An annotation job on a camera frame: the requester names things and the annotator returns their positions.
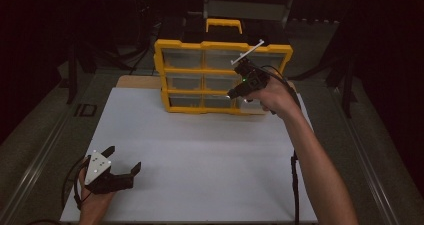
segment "dark background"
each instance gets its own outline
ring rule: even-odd
[[[2,142],[61,78],[70,41],[83,36],[117,53],[139,46],[138,8],[150,21],[201,12],[203,0],[0,0]],[[252,0],[280,3],[284,0]],[[324,58],[357,51],[355,75],[386,125],[418,189],[424,194],[423,0],[294,0],[289,21],[340,21]]]

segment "forearm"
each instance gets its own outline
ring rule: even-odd
[[[98,214],[96,210],[93,209],[93,212],[81,212],[79,225],[98,225],[102,221],[104,213]]]
[[[293,107],[279,117],[286,124],[320,224],[358,224],[345,183],[300,109]]]

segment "yellow organizer box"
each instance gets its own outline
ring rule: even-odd
[[[270,25],[270,21],[258,25],[257,21],[198,20],[171,18],[162,23],[154,62],[161,78],[165,109],[181,113],[263,114],[257,103],[227,97],[228,90],[241,82],[231,61],[263,39],[265,45],[247,57],[257,66],[273,66],[283,73],[293,50],[282,26]]]

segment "yellow handle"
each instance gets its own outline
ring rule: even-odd
[[[209,30],[209,25],[238,27],[239,33],[240,34],[242,33],[241,23],[240,23],[239,20],[208,18],[208,19],[206,19],[206,32],[208,32],[208,30]]]

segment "white table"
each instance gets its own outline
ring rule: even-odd
[[[105,221],[294,220],[293,147],[276,116],[167,113],[158,89],[114,88],[87,154],[112,145],[112,173],[129,173],[139,161],[141,172],[133,189],[117,193]],[[300,220],[316,222],[299,167],[298,174]],[[71,193],[61,221],[78,218]]]

